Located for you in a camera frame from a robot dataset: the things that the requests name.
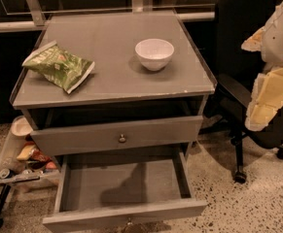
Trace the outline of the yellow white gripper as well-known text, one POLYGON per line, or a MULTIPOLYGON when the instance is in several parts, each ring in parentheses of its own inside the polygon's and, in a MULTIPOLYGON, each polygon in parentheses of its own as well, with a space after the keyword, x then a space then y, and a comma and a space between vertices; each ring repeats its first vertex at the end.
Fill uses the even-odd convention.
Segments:
POLYGON ((245 119, 249 130, 261 131, 283 107, 283 26, 261 27, 241 48, 260 51, 265 62, 255 78, 245 119))

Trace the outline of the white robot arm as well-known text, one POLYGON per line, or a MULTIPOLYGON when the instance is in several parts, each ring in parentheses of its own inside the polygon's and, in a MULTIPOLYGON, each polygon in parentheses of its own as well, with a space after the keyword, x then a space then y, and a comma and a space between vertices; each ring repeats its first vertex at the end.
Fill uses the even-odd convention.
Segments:
POLYGON ((249 130, 261 131, 283 107, 283 2, 241 48, 259 51, 265 62, 255 79, 245 119, 249 130))

